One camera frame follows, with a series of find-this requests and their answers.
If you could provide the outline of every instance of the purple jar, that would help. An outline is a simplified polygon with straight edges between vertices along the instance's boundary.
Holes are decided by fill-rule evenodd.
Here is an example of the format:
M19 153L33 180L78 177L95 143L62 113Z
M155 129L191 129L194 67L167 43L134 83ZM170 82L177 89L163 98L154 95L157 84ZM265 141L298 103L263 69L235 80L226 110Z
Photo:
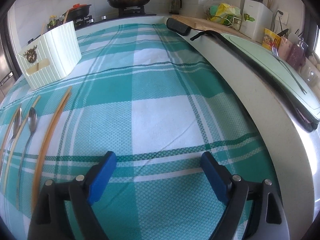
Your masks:
M299 41L298 44L294 44L287 58L287 63L293 67L296 71L299 68L302 58L304 57L304 49L302 47L302 42Z

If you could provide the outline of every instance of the french press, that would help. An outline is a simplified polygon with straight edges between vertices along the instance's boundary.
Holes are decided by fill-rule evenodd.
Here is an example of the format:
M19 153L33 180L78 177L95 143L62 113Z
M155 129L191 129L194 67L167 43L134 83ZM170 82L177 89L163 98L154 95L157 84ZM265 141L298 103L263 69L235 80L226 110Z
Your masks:
M182 8L182 0L170 0L169 13L179 14L180 8Z

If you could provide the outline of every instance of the yellow bag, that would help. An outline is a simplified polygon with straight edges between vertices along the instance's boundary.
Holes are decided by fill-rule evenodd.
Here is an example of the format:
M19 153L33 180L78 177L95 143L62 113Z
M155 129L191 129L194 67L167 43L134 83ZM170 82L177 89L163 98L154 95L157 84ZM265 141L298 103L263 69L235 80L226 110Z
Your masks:
M227 3L221 3L218 7L216 15L210 17L209 20L228 26L231 25L230 22L232 22L233 17L241 19L240 8Z

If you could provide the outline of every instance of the ribbed white container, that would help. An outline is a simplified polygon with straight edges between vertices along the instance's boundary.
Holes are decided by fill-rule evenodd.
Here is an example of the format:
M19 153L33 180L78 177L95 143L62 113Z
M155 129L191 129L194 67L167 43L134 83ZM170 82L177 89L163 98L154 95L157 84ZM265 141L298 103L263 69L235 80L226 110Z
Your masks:
M37 60L28 62L23 56L37 46ZM81 59L73 21L60 25L24 47L17 55L20 69L31 89L35 90L68 76ZM29 75L27 69L48 59L49 65Z

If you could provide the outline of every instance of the teal plaid tablecloth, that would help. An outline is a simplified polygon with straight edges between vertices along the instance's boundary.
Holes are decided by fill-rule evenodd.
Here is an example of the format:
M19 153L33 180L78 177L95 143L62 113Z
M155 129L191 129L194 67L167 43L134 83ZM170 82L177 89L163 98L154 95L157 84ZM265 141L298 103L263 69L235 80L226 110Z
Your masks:
M38 128L23 162L20 211L16 181L28 125L15 148L5 196L0 194L0 215L18 240L28 233L33 172L45 131L70 85L72 96L50 143L41 185L85 174L114 151L117 168L92 206L111 240L208 239L225 206L200 168L206 150L232 174L277 181L254 123L228 84L165 25L120 25L78 42L82 59L67 78L36 91L21 78L2 103L1 141L17 105L22 103L25 116L41 95L35 107Z

